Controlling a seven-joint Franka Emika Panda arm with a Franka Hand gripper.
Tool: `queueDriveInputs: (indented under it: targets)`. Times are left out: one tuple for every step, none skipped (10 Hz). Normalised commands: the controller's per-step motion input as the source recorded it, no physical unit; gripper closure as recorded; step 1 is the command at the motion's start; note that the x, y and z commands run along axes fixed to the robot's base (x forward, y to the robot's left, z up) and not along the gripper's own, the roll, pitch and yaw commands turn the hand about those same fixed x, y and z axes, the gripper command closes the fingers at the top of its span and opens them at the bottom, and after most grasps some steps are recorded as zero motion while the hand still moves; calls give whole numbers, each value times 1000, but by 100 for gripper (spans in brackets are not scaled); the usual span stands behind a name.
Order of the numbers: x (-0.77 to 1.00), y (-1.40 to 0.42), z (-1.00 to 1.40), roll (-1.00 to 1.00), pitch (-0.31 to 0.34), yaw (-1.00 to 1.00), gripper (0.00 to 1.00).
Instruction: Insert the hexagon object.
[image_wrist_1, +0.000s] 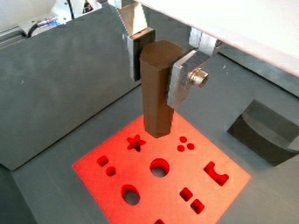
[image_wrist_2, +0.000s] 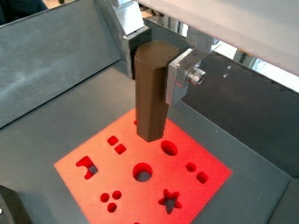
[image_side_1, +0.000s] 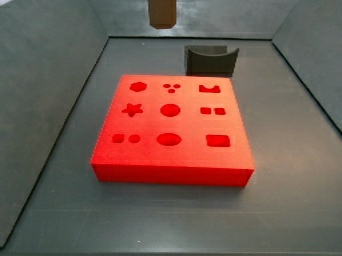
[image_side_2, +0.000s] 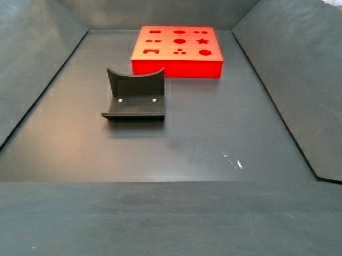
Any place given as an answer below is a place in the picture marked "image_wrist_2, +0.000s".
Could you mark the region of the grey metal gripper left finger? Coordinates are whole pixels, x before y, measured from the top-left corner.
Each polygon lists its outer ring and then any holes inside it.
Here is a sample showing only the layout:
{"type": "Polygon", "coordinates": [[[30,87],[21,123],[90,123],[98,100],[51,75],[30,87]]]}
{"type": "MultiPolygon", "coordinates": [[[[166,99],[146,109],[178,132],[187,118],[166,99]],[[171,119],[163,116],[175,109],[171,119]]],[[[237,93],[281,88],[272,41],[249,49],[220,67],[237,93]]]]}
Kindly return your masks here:
{"type": "Polygon", "coordinates": [[[134,79],[135,51],[138,46],[147,41],[147,38],[142,38],[142,36],[150,33],[150,28],[145,24],[137,0],[106,0],[106,4],[117,25],[117,36],[121,41],[121,55],[126,62],[127,76],[134,79]]]}

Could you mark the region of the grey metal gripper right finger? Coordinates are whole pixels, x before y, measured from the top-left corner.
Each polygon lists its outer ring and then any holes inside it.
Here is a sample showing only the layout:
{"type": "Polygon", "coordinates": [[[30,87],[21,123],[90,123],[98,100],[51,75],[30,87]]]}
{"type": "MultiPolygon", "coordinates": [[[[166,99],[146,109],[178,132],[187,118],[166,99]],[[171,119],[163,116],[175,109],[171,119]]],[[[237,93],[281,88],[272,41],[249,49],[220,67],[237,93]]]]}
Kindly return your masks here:
{"type": "Polygon", "coordinates": [[[166,84],[166,103],[174,106],[186,96],[189,86],[198,87],[206,77],[202,69],[202,61],[218,48],[220,40],[190,27],[187,31],[189,48],[169,64],[167,84],[166,84]]]}

